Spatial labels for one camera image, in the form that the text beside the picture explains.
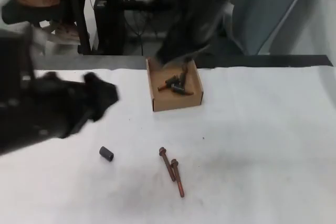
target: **long bolt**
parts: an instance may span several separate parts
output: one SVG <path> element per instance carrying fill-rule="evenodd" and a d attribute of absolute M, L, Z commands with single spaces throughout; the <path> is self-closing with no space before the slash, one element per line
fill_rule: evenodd
<path fill-rule="evenodd" d="M 177 181 L 177 186 L 179 188 L 178 190 L 180 191 L 181 198 L 183 198 L 184 197 L 184 190 L 183 190 L 180 174 L 178 173 L 179 169 L 177 169 L 178 165 L 179 165 L 178 161 L 176 159 L 173 159 L 171 166 L 174 169 L 174 173 L 175 173 L 175 177 L 176 177 L 176 181 Z"/>
<path fill-rule="evenodd" d="M 172 170 L 172 168 L 171 168 L 171 166 L 169 164 L 168 158 L 166 156 L 166 151 L 167 150 L 164 147 L 161 147 L 160 150 L 159 150 L 159 155 L 163 158 L 163 161 L 166 164 L 166 167 L 167 167 L 167 170 L 169 172 L 169 175 L 170 175 L 172 181 L 174 182 L 176 180 L 176 178 L 175 178 L 173 170 Z"/>

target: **white fabric surface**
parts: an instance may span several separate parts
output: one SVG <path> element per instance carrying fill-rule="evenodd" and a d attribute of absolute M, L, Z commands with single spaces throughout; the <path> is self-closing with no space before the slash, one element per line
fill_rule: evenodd
<path fill-rule="evenodd" d="M 202 106 L 159 113 L 146 71 L 95 72 L 121 101 L 78 135 L 0 157 L 0 223 L 336 222 L 333 68 L 200 70 Z"/>

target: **table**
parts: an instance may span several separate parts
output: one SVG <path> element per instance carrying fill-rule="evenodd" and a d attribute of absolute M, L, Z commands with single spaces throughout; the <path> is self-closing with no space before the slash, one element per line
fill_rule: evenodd
<path fill-rule="evenodd" d="M 202 106 L 159 113 L 145 70 L 95 72 L 120 102 L 78 135 L 0 157 L 3 223 L 335 223 L 334 68 L 200 69 Z"/>

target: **bolt head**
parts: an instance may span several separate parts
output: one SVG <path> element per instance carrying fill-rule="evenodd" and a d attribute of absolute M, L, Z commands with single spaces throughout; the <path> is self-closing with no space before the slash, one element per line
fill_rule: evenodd
<path fill-rule="evenodd" d="M 162 153 L 166 153 L 166 149 L 164 148 L 164 147 L 161 147 L 160 149 L 159 149 L 159 155 L 160 156 L 162 156 Z"/>
<path fill-rule="evenodd" d="M 176 165 L 176 166 L 179 165 L 176 159 L 172 159 L 171 166 L 173 167 L 173 165 Z"/>

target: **open cardboard box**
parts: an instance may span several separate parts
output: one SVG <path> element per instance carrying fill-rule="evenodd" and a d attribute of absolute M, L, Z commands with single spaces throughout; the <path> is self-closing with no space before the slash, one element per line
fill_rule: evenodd
<path fill-rule="evenodd" d="M 173 93 L 170 89 L 158 91 L 158 87 L 165 83 L 165 80 L 182 72 L 181 66 L 171 66 L 160 70 L 151 69 L 150 59 L 146 60 L 149 88 L 152 98 L 153 111 L 175 110 L 186 107 L 193 107 L 202 104 L 203 87 L 199 78 L 196 64 L 190 61 L 187 65 L 185 89 L 194 92 L 193 95 L 180 95 Z"/>

